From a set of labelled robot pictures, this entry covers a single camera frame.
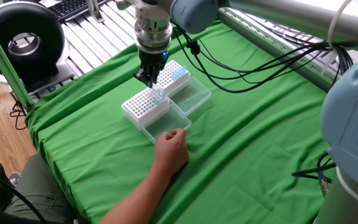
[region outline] metal bracket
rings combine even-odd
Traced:
[[[89,13],[91,13],[91,16],[93,19],[95,19],[98,23],[104,22],[104,19],[102,17],[102,14],[99,10],[99,4],[98,0],[86,0],[89,5]]]

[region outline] clear plastic box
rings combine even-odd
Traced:
[[[170,96],[174,109],[182,116],[187,117],[191,112],[200,107],[211,96],[211,91],[200,83],[195,77],[177,87],[178,91]]]
[[[186,131],[189,130],[191,121],[188,118],[180,116],[173,107],[174,106],[170,106],[164,115],[142,126],[142,132],[153,144],[155,144],[160,135],[165,131],[170,132],[176,128],[183,128]]]
[[[211,96],[186,67],[168,62],[153,88],[146,88],[121,107],[125,116],[155,144],[165,131],[176,128],[189,130],[187,116]]]

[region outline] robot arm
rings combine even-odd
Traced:
[[[337,22],[333,42],[358,50],[358,0]],[[134,76],[151,87],[168,59],[172,18],[191,34],[204,31],[220,7],[232,7],[326,39],[329,25],[343,0],[116,0],[119,9],[136,7],[135,32],[141,70]]]

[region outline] keyboard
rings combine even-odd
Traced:
[[[103,4],[106,1],[107,0],[98,0],[98,4]],[[86,0],[62,0],[48,7],[48,9],[60,22],[63,22],[86,13],[88,10],[88,2]]]

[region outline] shoe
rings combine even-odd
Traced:
[[[13,185],[13,187],[17,186],[17,183],[19,182],[19,178],[20,175],[22,173],[20,171],[13,171],[10,175],[9,175],[9,181],[11,181],[11,184]]]

